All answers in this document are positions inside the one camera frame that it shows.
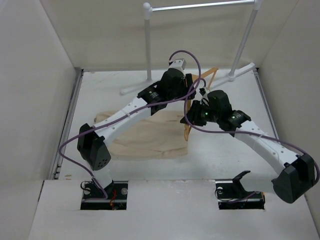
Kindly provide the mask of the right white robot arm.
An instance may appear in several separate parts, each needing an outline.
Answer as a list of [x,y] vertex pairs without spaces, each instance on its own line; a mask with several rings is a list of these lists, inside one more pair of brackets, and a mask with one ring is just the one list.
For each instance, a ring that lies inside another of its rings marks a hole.
[[200,92],[201,100],[185,105],[181,123],[200,132],[207,123],[215,123],[218,133],[229,134],[250,147],[277,174],[267,184],[270,192],[292,204],[320,181],[319,166],[308,153],[301,150],[297,154],[292,144],[267,135],[249,115],[232,108],[224,91],[201,88]]

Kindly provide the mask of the beige trousers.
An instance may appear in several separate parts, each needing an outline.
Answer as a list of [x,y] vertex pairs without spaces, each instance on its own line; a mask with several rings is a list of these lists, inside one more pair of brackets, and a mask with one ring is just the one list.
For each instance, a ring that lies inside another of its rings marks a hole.
[[161,110],[137,122],[107,147],[112,159],[133,162],[187,155],[182,117],[182,111]]

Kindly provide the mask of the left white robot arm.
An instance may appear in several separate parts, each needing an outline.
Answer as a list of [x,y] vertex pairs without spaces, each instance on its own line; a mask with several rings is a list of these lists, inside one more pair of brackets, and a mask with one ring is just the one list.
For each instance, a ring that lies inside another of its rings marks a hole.
[[125,107],[108,119],[79,129],[77,150],[91,170],[95,193],[100,199],[112,195],[113,180],[107,172],[111,161],[108,146],[126,130],[168,104],[194,99],[195,82],[190,73],[170,67],[161,79],[140,91]]

